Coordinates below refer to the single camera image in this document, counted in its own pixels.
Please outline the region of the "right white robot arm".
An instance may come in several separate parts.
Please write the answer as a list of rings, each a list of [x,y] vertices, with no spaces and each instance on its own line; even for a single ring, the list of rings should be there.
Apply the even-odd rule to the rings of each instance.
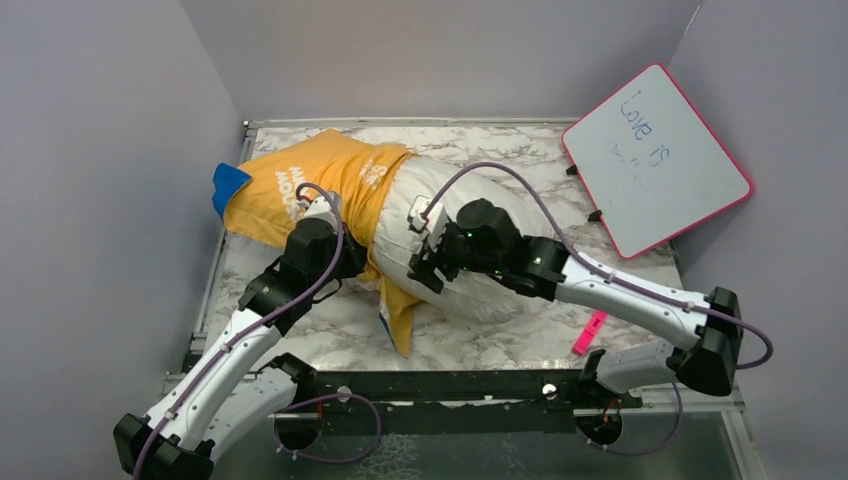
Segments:
[[[674,290],[620,272],[560,240],[521,234],[504,209],[485,199],[450,217],[441,203],[419,196],[407,222],[422,240],[408,275],[436,294],[460,273],[474,272],[521,296],[588,307],[657,336],[591,354],[576,383],[585,404],[600,407],[615,395],[665,383],[714,397],[731,394],[743,336],[726,319],[738,310],[733,292]]]

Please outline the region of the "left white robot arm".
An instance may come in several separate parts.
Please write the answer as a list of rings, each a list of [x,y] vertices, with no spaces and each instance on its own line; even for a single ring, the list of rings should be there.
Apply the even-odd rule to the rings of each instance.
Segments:
[[[314,370],[292,354],[273,358],[252,384],[243,379],[325,285],[359,275],[365,260],[345,224],[298,221],[282,255],[247,284],[224,331],[180,383],[145,414],[118,421],[122,469],[135,479],[208,479],[220,457],[275,409],[309,406]]]

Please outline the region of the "yellow Mickey Mouse pillowcase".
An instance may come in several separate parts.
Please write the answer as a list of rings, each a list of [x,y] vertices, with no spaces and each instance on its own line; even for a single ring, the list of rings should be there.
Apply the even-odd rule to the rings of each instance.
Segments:
[[[212,204],[228,231],[282,249],[305,202],[337,194],[343,221],[367,250],[358,278],[379,291],[383,327],[395,350],[408,356],[419,300],[379,265],[376,232],[393,182],[414,156],[397,144],[368,144],[328,129],[239,166],[219,164]]]

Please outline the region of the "white pillow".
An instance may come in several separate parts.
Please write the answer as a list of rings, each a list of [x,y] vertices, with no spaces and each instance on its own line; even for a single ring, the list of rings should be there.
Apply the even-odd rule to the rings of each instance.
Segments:
[[[421,302],[446,314],[504,323],[537,313],[552,288],[554,229],[539,206],[476,171],[411,157],[394,174],[369,254],[383,280],[389,326],[411,326]]]

